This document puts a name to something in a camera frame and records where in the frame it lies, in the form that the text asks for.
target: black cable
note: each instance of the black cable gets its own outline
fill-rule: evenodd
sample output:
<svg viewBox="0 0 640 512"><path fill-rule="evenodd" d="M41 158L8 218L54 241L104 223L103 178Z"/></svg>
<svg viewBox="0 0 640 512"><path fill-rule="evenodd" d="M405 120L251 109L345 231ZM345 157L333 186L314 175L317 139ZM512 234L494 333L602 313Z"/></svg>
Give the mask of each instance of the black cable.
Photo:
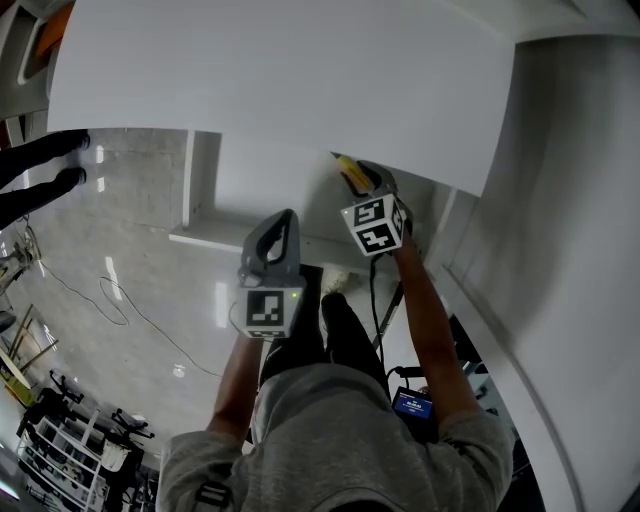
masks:
<svg viewBox="0 0 640 512"><path fill-rule="evenodd" d="M182 354L189 360L191 361L191 363L193 364L193 366L195 366L196 368L198 368L199 370L208 373L209 375L212 375L213 377L222 377L221 375L217 374L217 373L213 373L210 372L209 370L204 369L202 366L200 366L198 363L196 363L193 358L187 354L184 350L182 350L182 348L180 348L180 346L171 339L171 337L164 332L162 329L160 329L160 327L158 327L156 324L154 324L151 320L149 320L146 316L144 316L140 310L136 307L136 305L133 303L133 301L131 300L131 298L129 297L129 294L127 294L127 292L125 291L124 288L122 288L122 286L120 286L118 283L116 283L115 281L112 281L111 279L109 279L108 277L104 277L104 276L100 276L98 278L99 284L100 284L100 290L102 291L102 294L105 296L105 298L111 303L111 305L116 308L116 310L118 311L118 313L120 313L120 315L122 316L122 318L125 320L125 323L118 323L114 320L112 320L111 318L109 318L104 311L102 311L102 309L100 309L100 307L90 298L85 297L84 295L82 295L78 290L74 290L73 288L71 288L69 285L67 285L67 283L65 283L62 279L60 279L58 276L56 276L53 272L51 272L51 269L49 267L47 267L44 263L42 263L42 266L47 269L47 271L53 276L54 279L56 279L57 281L59 281L65 288L67 288L68 290L77 293L78 295L80 295L80 297L82 297L83 299L91 302L91 304L93 304L95 306L95 308L100 312L100 314L102 316L104 316L107 320L109 320L112 324L117 325L119 327L125 327L129 324L129 319L126 317L126 315L120 310L120 308L109 298L109 296L107 295L107 292L104 291L104 288L102 287L102 281L108 281L109 283L111 283L113 286L116 286L123 294L124 296L127 298L127 301L129 301L129 305L134 309L134 311L136 313L138 313L139 316L142 317L143 320L145 320L148 324L152 325L156 331L158 331L160 334L162 334L165 338L167 338L167 340L169 341L169 343L171 343L176 349L178 349L180 352L182 352Z"/></svg>
<svg viewBox="0 0 640 512"><path fill-rule="evenodd" d="M380 324L378 323L378 313L376 312L375 287L373 286L373 280L376 277L376 261L378 261L381 257L382 254L376 254L373 258L371 258L371 268L369 270L369 289L371 292L371 312L373 313L373 323L376 326L376 335L378 336L378 345L380 346L380 362L382 363L382 369L384 370L384 347L382 346L382 334L380 334Z"/></svg>
<svg viewBox="0 0 640 512"><path fill-rule="evenodd" d="M400 372L398 372L398 370L402 370L404 369L403 366L396 366L395 368L391 368L391 370L389 370L387 372L387 380L389 380L389 377L391 376L392 373L397 373L398 375L400 375ZM409 378L408 377L403 377L404 378L404 383L407 389L411 389L411 386L409 386Z"/></svg>
<svg viewBox="0 0 640 512"><path fill-rule="evenodd" d="M229 318L229 322L231 323L231 325L233 325L233 328L238 332L242 332L240 329L238 329L238 326L233 321L233 318L231 318L231 311L233 310L233 308L235 307L237 302L238 301L236 300L236 301L233 302L233 304L231 304L231 307L229 308L229 313L227 313L227 317Z"/></svg>

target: gray t-shirt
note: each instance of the gray t-shirt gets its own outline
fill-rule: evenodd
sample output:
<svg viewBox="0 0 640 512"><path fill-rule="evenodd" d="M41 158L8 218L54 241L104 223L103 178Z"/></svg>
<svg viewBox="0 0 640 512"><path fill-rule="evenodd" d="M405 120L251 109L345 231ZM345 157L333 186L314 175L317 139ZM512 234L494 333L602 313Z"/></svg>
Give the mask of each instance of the gray t-shirt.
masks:
<svg viewBox="0 0 640 512"><path fill-rule="evenodd" d="M171 439L157 510L211 510L196 494L213 482L228 489L224 509L234 511L324 512L366 501L393 511L495 511L511 480L513 439L498 418L449 418L438 443L419 444L374 379L337 364L269 379L252 433L248 455L225 434Z"/></svg>

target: leg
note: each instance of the leg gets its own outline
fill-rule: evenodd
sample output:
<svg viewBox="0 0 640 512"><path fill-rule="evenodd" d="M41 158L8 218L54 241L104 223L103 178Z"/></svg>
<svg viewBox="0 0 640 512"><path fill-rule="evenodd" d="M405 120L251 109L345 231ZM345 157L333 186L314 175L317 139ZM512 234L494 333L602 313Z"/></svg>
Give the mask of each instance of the leg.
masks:
<svg viewBox="0 0 640 512"><path fill-rule="evenodd" d="M378 354L344 295L326 295L322 300L322 316L327 326L327 353L331 361L370 375L389 395L387 376Z"/></svg>
<svg viewBox="0 0 640 512"><path fill-rule="evenodd" d="M271 349L262 367L260 386L268 378L285 370L322 363L327 360L318 325L322 269L302 265L300 274L307 280L307 288L299 306L300 311L296 324L290 338L276 339L271 344Z"/></svg>
<svg viewBox="0 0 640 512"><path fill-rule="evenodd" d="M22 146L0 151L0 188L27 169L89 145L87 130L52 133Z"/></svg>
<svg viewBox="0 0 640 512"><path fill-rule="evenodd" d="M84 183L87 174L84 169L63 169L56 179L49 183L35 185L26 190L16 190L2 194L0 209L0 230L6 228L14 220L49 204L54 199L66 194L73 187Z"/></svg>

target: white sneaker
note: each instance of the white sneaker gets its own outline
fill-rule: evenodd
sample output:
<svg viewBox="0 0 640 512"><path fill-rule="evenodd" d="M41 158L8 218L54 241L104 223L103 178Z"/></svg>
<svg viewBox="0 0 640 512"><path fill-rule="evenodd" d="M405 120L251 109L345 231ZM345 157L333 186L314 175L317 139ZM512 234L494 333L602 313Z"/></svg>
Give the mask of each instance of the white sneaker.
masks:
<svg viewBox="0 0 640 512"><path fill-rule="evenodd" d="M330 293L342 293L349 281L349 272L339 267L325 267L322 272L322 283L320 285L320 297Z"/></svg>

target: yellow object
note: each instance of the yellow object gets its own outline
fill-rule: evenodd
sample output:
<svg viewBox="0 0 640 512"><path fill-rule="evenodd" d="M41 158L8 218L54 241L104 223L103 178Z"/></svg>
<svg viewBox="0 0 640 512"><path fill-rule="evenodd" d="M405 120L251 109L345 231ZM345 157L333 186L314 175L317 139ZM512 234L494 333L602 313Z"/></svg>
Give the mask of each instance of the yellow object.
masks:
<svg viewBox="0 0 640 512"><path fill-rule="evenodd" d="M0 373L0 384L27 409L36 403L36 397L13 375Z"/></svg>
<svg viewBox="0 0 640 512"><path fill-rule="evenodd" d="M69 17L73 10L73 3L65 5L57 13L55 13L51 19L47 22L38 41L38 48L36 49L36 56L43 57L51 50L60 46L62 42L62 36L69 23Z"/></svg>
<svg viewBox="0 0 640 512"><path fill-rule="evenodd" d="M334 156L342 167L342 173L349 178L349 181L353 183L353 186L356 187L359 193L364 194L373 191L373 183L371 183L367 175L362 172L357 162L346 155L334 154Z"/></svg>

